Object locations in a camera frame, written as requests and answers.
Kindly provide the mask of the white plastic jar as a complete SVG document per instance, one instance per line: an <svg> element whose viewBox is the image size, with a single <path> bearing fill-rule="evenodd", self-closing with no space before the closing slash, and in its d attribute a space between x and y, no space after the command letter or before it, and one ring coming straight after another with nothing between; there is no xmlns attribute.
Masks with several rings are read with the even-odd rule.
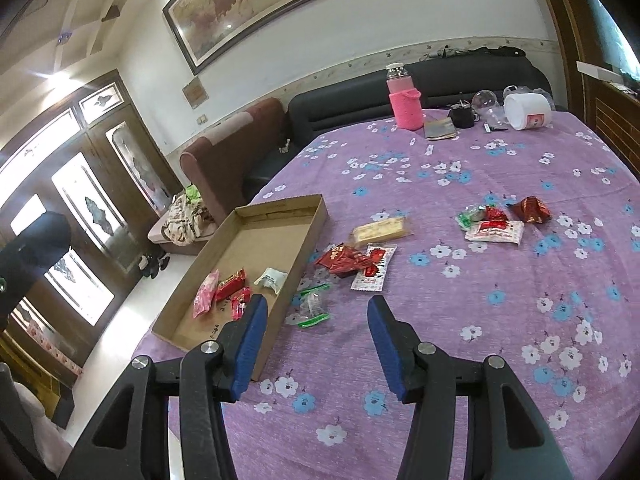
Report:
<svg viewBox="0 0 640 480"><path fill-rule="evenodd" d="M547 127L552 119L552 108L540 93L511 93L503 100L506 120L514 130Z"/></svg>

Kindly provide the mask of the pink packet in box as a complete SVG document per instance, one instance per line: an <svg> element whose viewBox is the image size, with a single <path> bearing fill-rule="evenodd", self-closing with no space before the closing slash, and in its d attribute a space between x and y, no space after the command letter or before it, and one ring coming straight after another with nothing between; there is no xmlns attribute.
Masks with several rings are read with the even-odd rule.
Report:
<svg viewBox="0 0 640 480"><path fill-rule="evenodd" d="M201 282L192 304L193 318L199 318L215 305L215 297L219 282L219 271L213 270Z"/></svg>

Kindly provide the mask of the green clear wrapper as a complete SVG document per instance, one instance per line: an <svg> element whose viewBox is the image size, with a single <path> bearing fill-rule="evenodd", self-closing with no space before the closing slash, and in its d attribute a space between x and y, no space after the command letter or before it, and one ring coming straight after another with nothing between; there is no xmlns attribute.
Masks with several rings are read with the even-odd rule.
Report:
<svg viewBox="0 0 640 480"><path fill-rule="evenodd" d="M296 323L298 328L311 328L330 318L326 310L326 295L329 289L329 284L322 284L303 289L299 293L299 321Z"/></svg>

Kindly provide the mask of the floral cloth pile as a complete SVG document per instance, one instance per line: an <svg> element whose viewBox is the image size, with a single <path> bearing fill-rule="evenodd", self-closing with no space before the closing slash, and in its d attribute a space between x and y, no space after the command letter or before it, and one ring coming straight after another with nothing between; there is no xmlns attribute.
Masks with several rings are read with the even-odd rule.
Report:
<svg viewBox="0 0 640 480"><path fill-rule="evenodd" d="M174 198L160 232L172 244L184 247L212 236L216 229L200 190L191 184Z"/></svg>

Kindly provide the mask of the yellow cake bar packet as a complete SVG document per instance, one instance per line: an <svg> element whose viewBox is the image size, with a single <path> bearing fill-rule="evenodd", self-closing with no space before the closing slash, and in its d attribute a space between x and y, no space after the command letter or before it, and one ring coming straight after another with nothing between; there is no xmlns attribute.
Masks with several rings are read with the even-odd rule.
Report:
<svg viewBox="0 0 640 480"><path fill-rule="evenodd" d="M387 218L357 226L350 233L350 242L355 246L397 240L411 233L408 220L404 217Z"/></svg>

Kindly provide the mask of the red packet in box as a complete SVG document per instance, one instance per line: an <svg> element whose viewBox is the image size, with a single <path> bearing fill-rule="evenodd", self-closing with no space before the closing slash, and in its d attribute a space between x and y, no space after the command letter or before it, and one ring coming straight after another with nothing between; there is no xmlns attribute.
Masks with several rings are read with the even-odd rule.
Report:
<svg viewBox="0 0 640 480"><path fill-rule="evenodd" d="M236 271L232 275L219 282L215 292L215 301L221 302L233 296L245 287L246 274L244 269Z"/></svg>

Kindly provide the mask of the white red flat packet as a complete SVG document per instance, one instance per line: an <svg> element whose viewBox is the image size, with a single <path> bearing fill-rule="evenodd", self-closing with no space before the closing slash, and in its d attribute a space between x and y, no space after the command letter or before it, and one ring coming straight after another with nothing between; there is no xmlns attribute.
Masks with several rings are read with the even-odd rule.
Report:
<svg viewBox="0 0 640 480"><path fill-rule="evenodd" d="M396 249L395 245L369 244L367 256L372 263L356 274L350 289L355 292L382 292L388 266L395 255Z"/></svg>

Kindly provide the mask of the wooden glass door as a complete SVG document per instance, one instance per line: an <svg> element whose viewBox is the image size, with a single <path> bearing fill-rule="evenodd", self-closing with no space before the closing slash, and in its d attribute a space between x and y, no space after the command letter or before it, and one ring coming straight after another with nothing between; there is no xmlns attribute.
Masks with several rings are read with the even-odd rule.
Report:
<svg viewBox="0 0 640 480"><path fill-rule="evenodd" d="M1 238L62 214L70 246L27 293L55 343L84 364L160 248L149 230L181 185L117 70L33 119L1 151Z"/></svg>

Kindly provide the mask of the brown cardboard box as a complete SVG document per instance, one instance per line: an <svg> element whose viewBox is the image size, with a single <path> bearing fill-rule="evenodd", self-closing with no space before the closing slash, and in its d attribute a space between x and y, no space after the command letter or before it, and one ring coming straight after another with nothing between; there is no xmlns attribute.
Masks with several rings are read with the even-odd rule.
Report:
<svg viewBox="0 0 640 480"><path fill-rule="evenodd" d="M224 324L231 321L230 304L225 302L193 318L194 297L209 272L218 270L224 280L244 269L247 286L255 294L264 296L268 306L265 336L252 374L252 379L257 380L326 218L328 211L320 194L236 208L186 271L160 311L152 333L183 351L193 349L206 339L217 338ZM288 274L279 295L270 288L254 285L267 268Z"/></svg>

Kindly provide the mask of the green clear candy packet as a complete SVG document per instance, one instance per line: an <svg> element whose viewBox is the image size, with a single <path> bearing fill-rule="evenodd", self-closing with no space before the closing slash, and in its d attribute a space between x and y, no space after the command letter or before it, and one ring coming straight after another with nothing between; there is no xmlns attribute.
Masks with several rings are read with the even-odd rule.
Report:
<svg viewBox="0 0 640 480"><path fill-rule="evenodd" d="M464 211L457 214L456 221L462 231L469 231L474 224L485 221L486 214L487 207L485 205L467 206Z"/></svg>

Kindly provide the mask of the wooden cabinet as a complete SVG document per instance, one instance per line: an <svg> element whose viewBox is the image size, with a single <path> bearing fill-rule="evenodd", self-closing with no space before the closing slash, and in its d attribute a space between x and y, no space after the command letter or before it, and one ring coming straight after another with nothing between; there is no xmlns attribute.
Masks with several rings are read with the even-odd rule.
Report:
<svg viewBox="0 0 640 480"><path fill-rule="evenodd" d="M559 39L568 109L602 136L633 174L638 174L639 101L578 70L580 62L608 66L588 0L546 0L546 3Z"/></svg>

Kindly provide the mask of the dark red foil snack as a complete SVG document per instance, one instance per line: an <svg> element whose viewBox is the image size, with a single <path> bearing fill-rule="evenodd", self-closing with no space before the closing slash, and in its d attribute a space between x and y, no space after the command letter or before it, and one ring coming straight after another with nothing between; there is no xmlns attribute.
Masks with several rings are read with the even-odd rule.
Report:
<svg viewBox="0 0 640 480"><path fill-rule="evenodd" d="M551 219L549 208L536 196L528 196L509 206L521 222L544 224Z"/></svg>

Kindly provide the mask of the pink sleeved bottle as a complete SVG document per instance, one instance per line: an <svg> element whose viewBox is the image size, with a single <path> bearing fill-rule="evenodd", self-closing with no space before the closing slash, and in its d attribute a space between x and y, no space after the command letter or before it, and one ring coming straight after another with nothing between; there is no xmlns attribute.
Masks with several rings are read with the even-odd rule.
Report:
<svg viewBox="0 0 640 480"><path fill-rule="evenodd" d="M421 129L424 123L422 94L404 64L390 63L386 66L386 84L398 127L411 131Z"/></svg>

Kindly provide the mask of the dark booklet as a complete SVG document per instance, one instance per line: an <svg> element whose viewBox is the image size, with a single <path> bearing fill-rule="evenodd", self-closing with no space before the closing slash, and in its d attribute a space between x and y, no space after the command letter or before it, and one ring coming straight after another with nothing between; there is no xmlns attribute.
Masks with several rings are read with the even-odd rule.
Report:
<svg viewBox="0 0 640 480"><path fill-rule="evenodd" d="M458 129L450 117L439 120L431 120L424 124L424 136L426 140L438 141L453 139L458 135Z"/></svg>

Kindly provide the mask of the clear plastic cup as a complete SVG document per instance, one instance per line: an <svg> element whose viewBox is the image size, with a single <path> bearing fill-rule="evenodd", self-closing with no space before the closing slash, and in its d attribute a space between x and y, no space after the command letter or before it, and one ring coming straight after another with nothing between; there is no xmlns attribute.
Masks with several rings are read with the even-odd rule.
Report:
<svg viewBox="0 0 640 480"><path fill-rule="evenodd" d="M502 105L495 92L491 90L476 92L472 97L471 105L475 114L488 124L502 125L506 119Z"/></svg>

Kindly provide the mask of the black small cup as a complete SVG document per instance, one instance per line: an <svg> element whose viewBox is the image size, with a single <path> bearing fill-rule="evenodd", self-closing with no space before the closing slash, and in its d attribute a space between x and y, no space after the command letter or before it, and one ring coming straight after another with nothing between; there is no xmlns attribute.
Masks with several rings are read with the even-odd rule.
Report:
<svg viewBox="0 0 640 480"><path fill-rule="evenodd" d="M475 112L468 101L451 104L448 117L457 129L469 129L475 125Z"/></svg>

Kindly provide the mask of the red cartoon snack packet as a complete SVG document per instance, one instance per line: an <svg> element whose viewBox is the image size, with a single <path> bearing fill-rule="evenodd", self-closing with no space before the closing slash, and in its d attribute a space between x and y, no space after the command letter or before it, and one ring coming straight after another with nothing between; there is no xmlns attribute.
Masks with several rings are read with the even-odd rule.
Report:
<svg viewBox="0 0 640 480"><path fill-rule="evenodd" d="M233 321L239 321L242 318L251 296L252 290L249 287L243 287L231 296L231 318Z"/></svg>

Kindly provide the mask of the white red snack packet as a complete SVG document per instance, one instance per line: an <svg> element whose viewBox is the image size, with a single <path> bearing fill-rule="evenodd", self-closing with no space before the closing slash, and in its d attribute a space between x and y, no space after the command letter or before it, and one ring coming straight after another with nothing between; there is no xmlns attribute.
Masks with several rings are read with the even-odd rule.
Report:
<svg viewBox="0 0 640 480"><path fill-rule="evenodd" d="M524 235L525 224L520 220L476 222L465 232L469 242L510 243L518 245Z"/></svg>

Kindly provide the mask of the red snack pile packet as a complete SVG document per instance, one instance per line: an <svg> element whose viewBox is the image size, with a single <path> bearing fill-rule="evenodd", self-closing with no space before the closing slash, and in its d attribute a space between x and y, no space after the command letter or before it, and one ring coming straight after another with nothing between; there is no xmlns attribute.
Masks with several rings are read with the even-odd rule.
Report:
<svg viewBox="0 0 640 480"><path fill-rule="evenodd" d="M372 259L359 250L345 244L333 246L314 263L339 278L354 275L372 266Z"/></svg>

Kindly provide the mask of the black sofa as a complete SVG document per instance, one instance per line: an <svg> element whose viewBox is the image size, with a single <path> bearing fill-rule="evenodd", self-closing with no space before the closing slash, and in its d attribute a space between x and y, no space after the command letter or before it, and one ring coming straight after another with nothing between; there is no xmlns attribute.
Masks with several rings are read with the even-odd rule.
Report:
<svg viewBox="0 0 640 480"><path fill-rule="evenodd" d="M498 47L444 54L362 75L294 96L284 123L288 150L271 151L243 177L242 191L254 198L293 158L323 133L400 110L446 108L469 101L482 90L501 96L505 88L551 93L541 70L518 48Z"/></svg>

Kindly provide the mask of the white packet in box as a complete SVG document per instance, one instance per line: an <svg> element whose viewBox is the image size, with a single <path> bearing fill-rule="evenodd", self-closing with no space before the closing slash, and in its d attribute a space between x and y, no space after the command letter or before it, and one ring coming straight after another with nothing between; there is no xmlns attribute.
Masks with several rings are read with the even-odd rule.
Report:
<svg viewBox="0 0 640 480"><path fill-rule="evenodd" d="M279 295L287 278L288 274L286 272L267 268L262 272L262 275L254 281L254 285L262 288L270 288L276 295Z"/></svg>

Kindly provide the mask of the purple floral tablecloth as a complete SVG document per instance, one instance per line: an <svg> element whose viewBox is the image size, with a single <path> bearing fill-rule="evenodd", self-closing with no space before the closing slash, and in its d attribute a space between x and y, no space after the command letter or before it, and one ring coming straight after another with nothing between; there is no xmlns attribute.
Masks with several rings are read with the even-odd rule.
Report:
<svg viewBox="0 0 640 480"><path fill-rule="evenodd" d="M449 141L377 120L311 142L256 195L320 194L316 245L405 217L384 296L400 320L450 356L506 359L577 479L598 478L639 414L639 183L571 114L549 127ZM536 196L544 224L521 243L469 242L456 217L518 220ZM224 410L242 479L391 479L411 408L388 390L367 326L368 296L308 262L300 286L329 284L330 318L298 328L292 302L259 382Z"/></svg>

